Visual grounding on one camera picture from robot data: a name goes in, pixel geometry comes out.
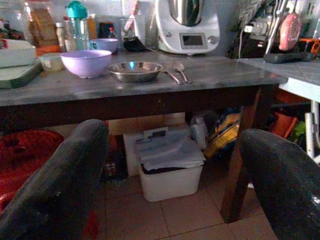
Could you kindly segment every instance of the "gray table top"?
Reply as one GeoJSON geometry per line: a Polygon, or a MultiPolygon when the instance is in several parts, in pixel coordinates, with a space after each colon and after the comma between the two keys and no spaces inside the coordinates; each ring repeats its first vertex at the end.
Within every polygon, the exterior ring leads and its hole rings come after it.
{"type": "Polygon", "coordinates": [[[283,64],[267,63],[263,58],[243,58],[238,61],[287,78],[293,78],[320,86],[320,59],[318,58],[308,62],[290,62],[283,64]]]}
{"type": "Polygon", "coordinates": [[[285,77],[222,56],[187,57],[151,51],[119,53],[112,56],[111,62],[147,61],[170,66],[177,60],[184,64],[184,73],[193,83],[177,85],[162,72],[155,80],[146,83],[123,83],[113,79],[108,72],[102,77],[81,79],[64,69],[44,77],[38,76],[24,87],[0,89],[0,107],[270,85],[287,81],[285,77]]]}

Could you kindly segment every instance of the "light blue bowl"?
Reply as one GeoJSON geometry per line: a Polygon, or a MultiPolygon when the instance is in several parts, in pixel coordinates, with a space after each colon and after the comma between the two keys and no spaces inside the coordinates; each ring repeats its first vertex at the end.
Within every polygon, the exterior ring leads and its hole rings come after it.
{"type": "Polygon", "coordinates": [[[90,40],[90,49],[117,51],[119,40],[116,38],[96,38],[90,40]]]}

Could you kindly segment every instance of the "wooden table leg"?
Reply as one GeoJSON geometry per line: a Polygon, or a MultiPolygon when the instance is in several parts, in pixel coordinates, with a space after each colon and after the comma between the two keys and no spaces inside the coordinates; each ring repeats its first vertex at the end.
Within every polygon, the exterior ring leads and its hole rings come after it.
{"type": "MultiPolygon", "coordinates": [[[[277,87],[277,85],[265,85],[258,88],[254,105],[245,106],[242,111],[238,136],[245,129],[262,129],[265,126],[277,87]]],[[[248,183],[247,170],[243,167],[239,143],[236,142],[230,160],[230,170],[220,212],[226,223],[238,219],[248,183]]]]}

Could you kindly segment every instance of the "tiled floor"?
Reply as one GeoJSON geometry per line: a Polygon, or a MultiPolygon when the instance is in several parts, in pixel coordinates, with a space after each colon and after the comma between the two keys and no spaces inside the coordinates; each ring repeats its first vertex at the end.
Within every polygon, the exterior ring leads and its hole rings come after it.
{"type": "Polygon", "coordinates": [[[206,164],[197,193],[159,202],[144,199],[138,176],[120,186],[101,184],[94,203],[98,240],[277,240],[252,189],[240,220],[224,223],[227,172],[223,162],[206,164]]]}

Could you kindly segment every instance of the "table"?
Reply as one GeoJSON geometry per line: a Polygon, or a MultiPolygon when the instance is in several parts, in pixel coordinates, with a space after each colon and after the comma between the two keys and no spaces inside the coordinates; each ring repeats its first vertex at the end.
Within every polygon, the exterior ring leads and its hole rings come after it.
{"type": "MultiPolygon", "coordinates": [[[[187,57],[160,52],[122,53],[112,62],[149,61],[163,65],[179,60],[192,84],[177,85],[166,74],[146,83],[122,83],[106,73],[80,79],[66,70],[38,76],[29,85],[0,90],[0,131],[80,123],[87,119],[220,110],[244,106],[239,133],[262,128],[274,92],[286,77],[236,60],[216,56],[187,57]]],[[[237,219],[249,178],[235,145],[221,214],[237,219]]]]}
{"type": "Polygon", "coordinates": [[[279,85],[280,89],[311,100],[311,112],[305,114],[306,152],[310,158],[319,164],[320,155],[315,156],[314,142],[315,139],[318,143],[320,142],[320,59],[285,64],[266,63],[262,58],[240,59],[239,62],[288,78],[286,83],[279,85]]]}

